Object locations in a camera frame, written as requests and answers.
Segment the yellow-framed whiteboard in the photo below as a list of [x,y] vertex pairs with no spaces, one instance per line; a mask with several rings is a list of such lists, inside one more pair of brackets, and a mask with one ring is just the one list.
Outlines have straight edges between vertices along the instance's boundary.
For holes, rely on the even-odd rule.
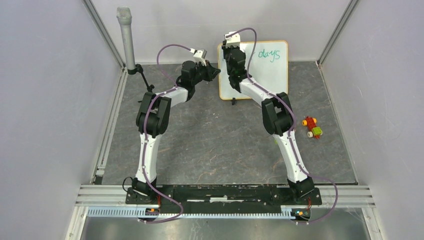
[[[273,93],[288,93],[288,43],[285,40],[241,42],[240,49],[245,52],[246,60],[252,56],[249,74],[265,89]],[[222,44],[217,47],[219,74],[219,96],[224,101],[232,99],[247,100],[248,96],[230,86]]]

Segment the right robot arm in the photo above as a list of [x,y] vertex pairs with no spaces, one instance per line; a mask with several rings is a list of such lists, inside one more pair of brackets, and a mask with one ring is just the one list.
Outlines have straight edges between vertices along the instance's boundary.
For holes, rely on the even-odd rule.
[[315,188],[312,177],[306,170],[296,143],[296,118],[286,93],[273,93],[264,88],[245,67],[247,56],[238,46],[222,46],[230,86],[260,104],[262,122],[267,133],[272,135],[280,149],[287,170],[289,199],[302,204]]

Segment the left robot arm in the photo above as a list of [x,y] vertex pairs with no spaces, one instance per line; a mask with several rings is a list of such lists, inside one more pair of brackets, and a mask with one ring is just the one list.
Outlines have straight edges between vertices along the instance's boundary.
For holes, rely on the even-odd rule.
[[189,101],[198,83],[211,82],[220,72],[209,61],[203,65],[188,60],[181,65],[176,86],[160,93],[144,94],[136,117],[140,133],[140,155],[131,189],[145,204],[151,204],[157,198],[158,193],[154,188],[157,181],[157,155],[161,137],[169,125],[171,108]]

